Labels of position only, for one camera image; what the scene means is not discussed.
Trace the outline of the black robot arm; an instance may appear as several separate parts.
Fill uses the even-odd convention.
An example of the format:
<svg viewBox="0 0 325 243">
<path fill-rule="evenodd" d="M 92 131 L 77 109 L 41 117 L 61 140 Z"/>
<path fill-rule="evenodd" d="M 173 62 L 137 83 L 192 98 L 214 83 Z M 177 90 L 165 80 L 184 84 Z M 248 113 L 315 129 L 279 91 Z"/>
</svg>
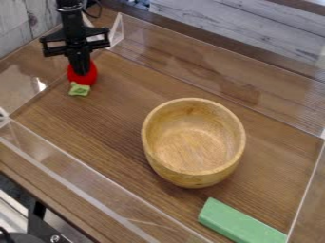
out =
<svg viewBox="0 0 325 243">
<path fill-rule="evenodd" d="M 61 16 L 62 27 L 38 38 L 42 56 L 62 55 L 73 72 L 85 76 L 89 73 L 89 53 L 111 46 L 111 30 L 85 25 L 81 0 L 56 0 L 56 10 Z"/>
</svg>

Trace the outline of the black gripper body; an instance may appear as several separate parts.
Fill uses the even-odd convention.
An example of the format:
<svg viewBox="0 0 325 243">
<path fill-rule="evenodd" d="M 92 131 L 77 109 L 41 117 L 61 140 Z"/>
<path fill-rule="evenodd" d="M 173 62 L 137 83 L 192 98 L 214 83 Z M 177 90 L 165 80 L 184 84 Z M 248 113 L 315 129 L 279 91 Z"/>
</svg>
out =
<svg viewBox="0 0 325 243">
<path fill-rule="evenodd" d="M 66 56 L 69 50 L 81 49 L 82 47 L 86 47 L 89 51 L 109 47 L 109 32 L 108 28 L 84 27 L 84 32 L 74 38 L 69 38 L 64 36 L 62 29 L 60 29 L 38 38 L 42 56 Z"/>
</svg>

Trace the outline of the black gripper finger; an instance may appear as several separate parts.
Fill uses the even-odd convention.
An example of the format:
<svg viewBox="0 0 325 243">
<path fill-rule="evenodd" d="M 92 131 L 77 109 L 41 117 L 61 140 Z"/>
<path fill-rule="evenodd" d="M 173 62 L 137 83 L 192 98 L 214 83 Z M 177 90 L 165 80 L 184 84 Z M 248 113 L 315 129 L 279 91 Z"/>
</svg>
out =
<svg viewBox="0 0 325 243">
<path fill-rule="evenodd" d="M 80 54 L 77 52 L 72 51 L 68 55 L 68 61 L 72 66 L 73 72 L 77 75 L 81 75 L 82 74 L 82 63 L 80 60 Z"/>
<path fill-rule="evenodd" d="M 82 58 L 81 58 L 81 75 L 85 76 L 89 71 L 89 51 L 88 47 L 82 47 Z"/>
</svg>

